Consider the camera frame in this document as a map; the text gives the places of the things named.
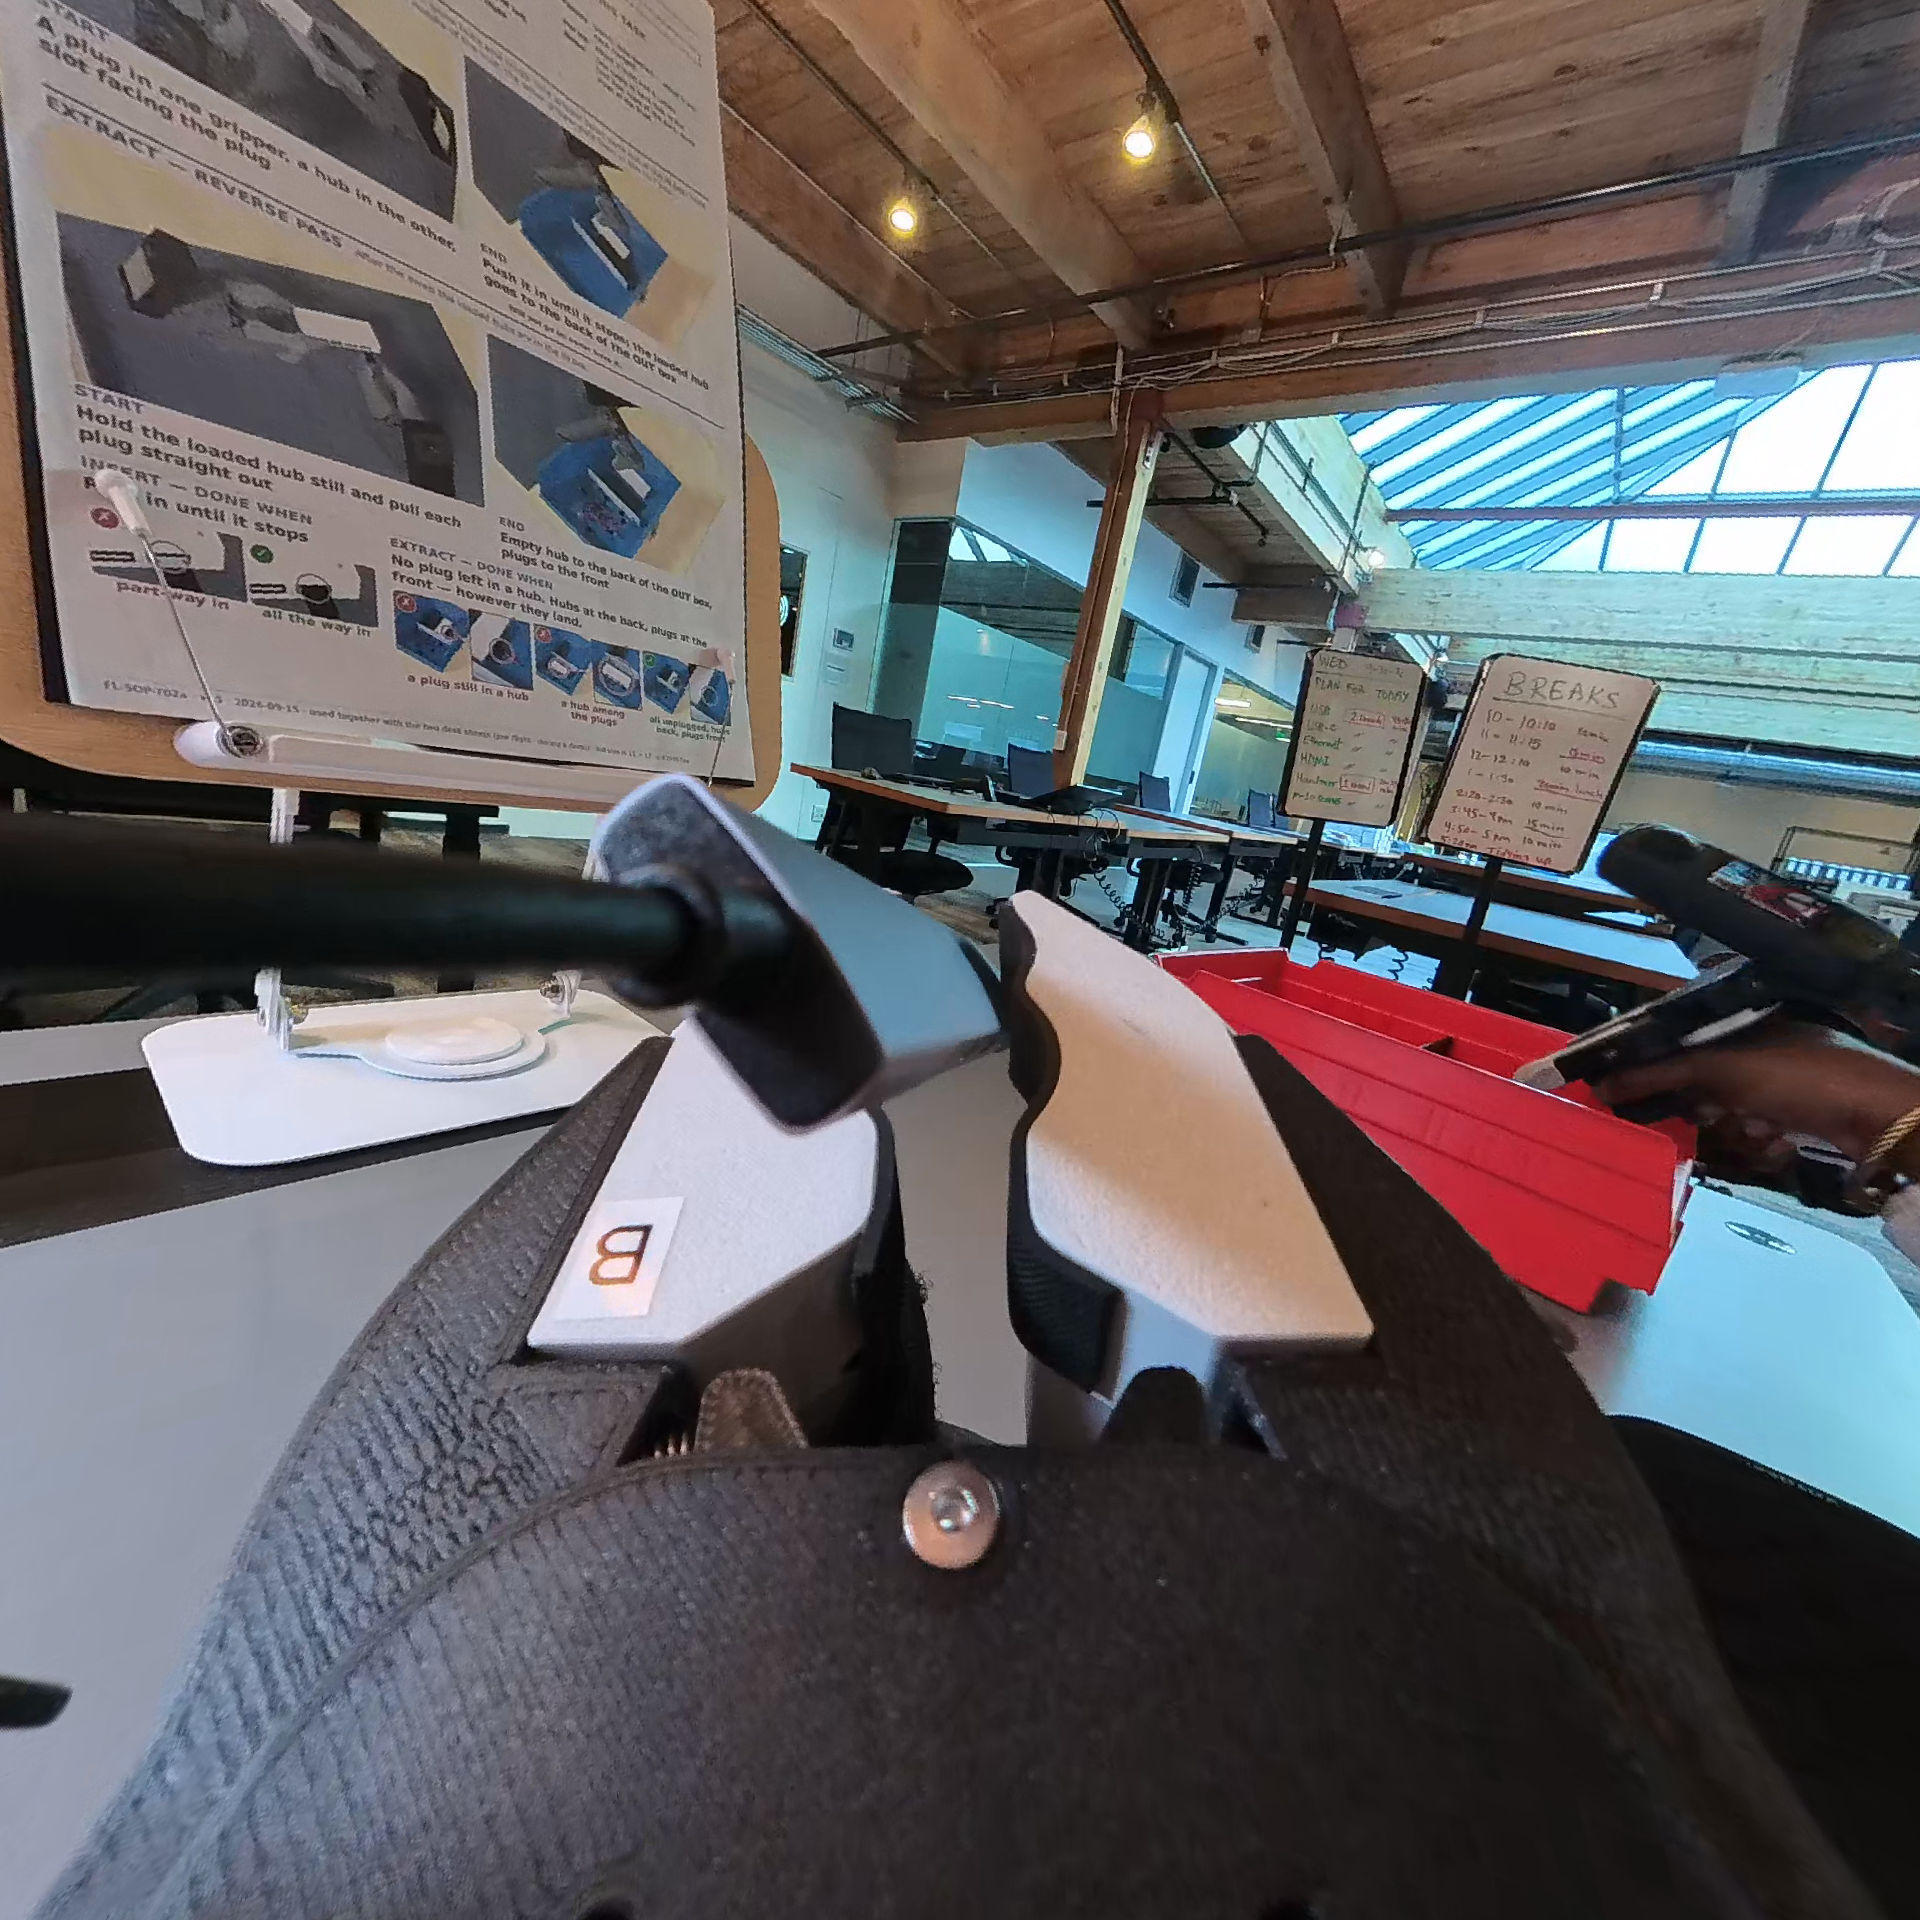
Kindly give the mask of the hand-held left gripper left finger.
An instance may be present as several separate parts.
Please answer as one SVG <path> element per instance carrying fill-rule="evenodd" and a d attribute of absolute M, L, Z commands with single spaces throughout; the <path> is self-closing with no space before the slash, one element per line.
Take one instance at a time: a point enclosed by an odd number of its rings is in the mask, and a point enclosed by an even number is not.
<path fill-rule="evenodd" d="M 562 1359 L 666 1364 L 696 1388 L 763 1371 L 816 1443 L 931 1437 L 890 1119 L 789 1132 L 684 1022 L 525 1339 Z"/>

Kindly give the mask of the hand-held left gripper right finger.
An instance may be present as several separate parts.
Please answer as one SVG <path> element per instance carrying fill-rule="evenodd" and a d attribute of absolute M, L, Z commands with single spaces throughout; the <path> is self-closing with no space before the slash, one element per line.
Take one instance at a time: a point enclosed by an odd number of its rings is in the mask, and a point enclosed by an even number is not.
<path fill-rule="evenodd" d="M 1216 1407 L 1244 1359 L 1373 1339 L 1233 1029 L 1066 905 L 999 911 L 1011 1075 L 1008 1313 L 1027 1440 L 1091 1444 L 1173 1371 Z"/>

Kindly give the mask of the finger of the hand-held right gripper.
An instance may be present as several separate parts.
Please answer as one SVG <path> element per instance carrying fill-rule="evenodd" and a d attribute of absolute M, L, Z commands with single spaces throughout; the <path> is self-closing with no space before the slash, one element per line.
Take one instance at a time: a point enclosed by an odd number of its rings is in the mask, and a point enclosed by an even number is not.
<path fill-rule="evenodd" d="M 1708 1000 L 1696 991 L 1673 991 L 1648 1000 L 1570 1045 L 1525 1062 L 1512 1072 L 1514 1081 L 1536 1089 L 1570 1086 L 1593 1087 L 1597 1081 L 1672 1057 L 1708 1023 Z"/>

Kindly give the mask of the red plastic bin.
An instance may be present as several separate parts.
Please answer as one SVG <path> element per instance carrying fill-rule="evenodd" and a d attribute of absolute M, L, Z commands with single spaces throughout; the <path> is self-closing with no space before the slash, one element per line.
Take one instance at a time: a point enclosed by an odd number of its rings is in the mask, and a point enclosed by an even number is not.
<path fill-rule="evenodd" d="M 1514 1283 L 1575 1311 L 1612 1285 L 1658 1289 L 1696 1129 L 1625 1119 L 1584 1086 L 1516 1081 L 1568 1033 L 1282 951 L 1162 952 L 1159 965 L 1235 1033 L 1274 1045 Z"/>

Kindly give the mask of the grey usb hub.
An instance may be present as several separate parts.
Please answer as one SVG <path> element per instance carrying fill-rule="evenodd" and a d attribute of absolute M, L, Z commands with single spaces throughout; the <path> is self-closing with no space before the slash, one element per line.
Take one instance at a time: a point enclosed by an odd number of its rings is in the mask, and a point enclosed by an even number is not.
<path fill-rule="evenodd" d="M 5 985 L 584 969 L 634 1005 L 689 1007 L 771 1119 L 800 1132 L 1001 1043 L 989 971 L 946 926 L 689 774 L 618 803 L 592 860 L 592 877 L 567 877 L 8 817 Z"/>

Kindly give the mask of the person's right hand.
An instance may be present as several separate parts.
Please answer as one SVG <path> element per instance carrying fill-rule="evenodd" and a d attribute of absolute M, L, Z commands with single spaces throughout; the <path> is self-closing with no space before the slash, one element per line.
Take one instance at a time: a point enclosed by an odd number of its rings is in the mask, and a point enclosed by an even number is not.
<path fill-rule="evenodd" d="M 1624 1110 L 1672 1099 L 1696 1127 L 1696 1164 L 1768 1183 L 1797 1143 L 1829 1147 L 1852 1167 L 1853 1198 L 1883 1209 L 1919 1179 L 1919 1070 L 1829 1029 L 1786 1023 L 1593 1081 Z"/>

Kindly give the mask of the wooden office desk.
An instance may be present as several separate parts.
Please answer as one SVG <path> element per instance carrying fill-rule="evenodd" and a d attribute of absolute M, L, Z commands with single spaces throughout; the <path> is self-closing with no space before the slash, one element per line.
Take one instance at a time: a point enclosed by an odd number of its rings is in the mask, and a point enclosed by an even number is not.
<path fill-rule="evenodd" d="M 1087 814 L 1060 814 L 1021 799 L 802 761 L 792 761 L 789 772 L 824 785 L 840 806 L 837 820 L 824 830 L 821 849 L 881 853 L 885 839 L 906 836 L 913 824 L 923 824 L 933 849 L 956 846 L 1016 853 L 1025 884 L 1060 905 L 1071 900 L 1073 869 L 1129 869 L 1136 892 L 1121 911 L 1117 935 L 1141 952 L 1162 943 L 1163 919 L 1177 919 L 1181 933 L 1203 943 L 1223 942 L 1220 921 L 1235 876 L 1258 864 L 1281 864 L 1288 871 L 1301 848 L 1301 841 L 1284 832 L 1193 822 L 1104 799 Z"/>
<path fill-rule="evenodd" d="M 1466 948 L 1475 971 L 1570 975 L 1640 995 L 1676 991 L 1696 979 L 1696 965 L 1665 936 L 1505 903 L 1485 910 L 1477 940 L 1466 943 L 1472 900 L 1433 886 L 1320 879 L 1305 897 L 1308 929 L 1322 945 L 1353 933 L 1360 943 L 1389 943 L 1435 963 Z"/>

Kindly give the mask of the handwritten whiteboard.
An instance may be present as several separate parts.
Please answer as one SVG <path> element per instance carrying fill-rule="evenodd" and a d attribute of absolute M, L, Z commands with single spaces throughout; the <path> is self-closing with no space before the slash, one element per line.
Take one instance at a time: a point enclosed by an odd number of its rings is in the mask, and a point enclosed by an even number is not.
<path fill-rule="evenodd" d="M 1393 827 L 1427 726 L 1427 673 L 1407 659 L 1308 653 L 1277 808 L 1309 824 Z"/>
<path fill-rule="evenodd" d="M 1485 659 L 1419 839 L 1512 869 L 1577 872 L 1659 689 L 1612 667 Z"/>

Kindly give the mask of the black office chair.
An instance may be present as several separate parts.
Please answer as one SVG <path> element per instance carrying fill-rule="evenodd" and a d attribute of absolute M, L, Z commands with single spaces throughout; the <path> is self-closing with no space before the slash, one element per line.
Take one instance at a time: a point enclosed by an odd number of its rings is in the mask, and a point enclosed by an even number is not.
<path fill-rule="evenodd" d="M 911 903 L 968 892 L 973 879 L 969 867 L 938 846 L 913 848 L 913 824 L 913 806 L 864 799 L 849 841 L 852 871 Z"/>

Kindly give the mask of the black quilted cushion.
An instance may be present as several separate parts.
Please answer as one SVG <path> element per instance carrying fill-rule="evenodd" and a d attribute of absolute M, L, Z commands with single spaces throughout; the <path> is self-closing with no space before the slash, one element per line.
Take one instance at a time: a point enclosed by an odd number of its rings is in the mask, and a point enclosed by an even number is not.
<path fill-rule="evenodd" d="M 1693 1432 L 1612 1427 L 1763 1742 L 1883 1913 L 1915 1917 L 1915 1535 Z"/>

